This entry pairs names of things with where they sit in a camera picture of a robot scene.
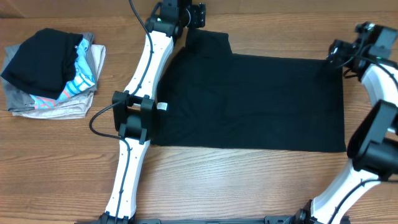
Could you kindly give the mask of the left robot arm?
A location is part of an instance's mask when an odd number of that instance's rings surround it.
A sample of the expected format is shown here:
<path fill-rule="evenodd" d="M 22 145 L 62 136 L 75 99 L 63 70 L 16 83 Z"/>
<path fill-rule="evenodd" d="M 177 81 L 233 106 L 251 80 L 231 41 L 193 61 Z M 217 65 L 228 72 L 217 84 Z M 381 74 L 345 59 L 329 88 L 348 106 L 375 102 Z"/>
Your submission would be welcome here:
<path fill-rule="evenodd" d="M 98 223 L 135 222 L 144 157 L 158 130 L 157 84 L 183 30 L 204 27 L 205 18 L 203 3 L 161 1 L 146 21 L 140 21 L 146 37 L 136 71 L 124 91 L 115 91 L 111 105 L 99 111 L 113 112 L 119 159 L 113 191 Z"/>

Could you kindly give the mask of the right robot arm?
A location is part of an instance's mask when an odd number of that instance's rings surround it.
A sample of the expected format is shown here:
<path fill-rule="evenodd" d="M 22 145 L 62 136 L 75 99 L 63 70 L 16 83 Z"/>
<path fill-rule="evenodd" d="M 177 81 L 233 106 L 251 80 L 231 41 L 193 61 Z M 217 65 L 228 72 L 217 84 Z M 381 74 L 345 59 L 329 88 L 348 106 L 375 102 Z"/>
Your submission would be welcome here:
<path fill-rule="evenodd" d="M 285 223 L 349 223 L 346 212 L 368 191 L 397 174 L 397 63 L 390 60 L 397 30 L 364 22 L 353 42 L 336 39 L 328 60 L 347 67 L 365 87 L 372 109 L 352 135 L 344 169 L 319 196 Z"/>

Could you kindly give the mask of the black t-shirt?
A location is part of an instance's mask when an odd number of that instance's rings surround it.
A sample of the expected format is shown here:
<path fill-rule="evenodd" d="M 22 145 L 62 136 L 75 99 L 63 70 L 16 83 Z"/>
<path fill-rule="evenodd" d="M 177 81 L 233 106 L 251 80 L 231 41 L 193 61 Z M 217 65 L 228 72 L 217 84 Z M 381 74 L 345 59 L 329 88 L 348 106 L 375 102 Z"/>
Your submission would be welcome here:
<path fill-rule="evenodd" d="M 344 152 L 341 70 L 326 60 L 232 52 L 188 32 L 157 87 L 160 146 Z"/>

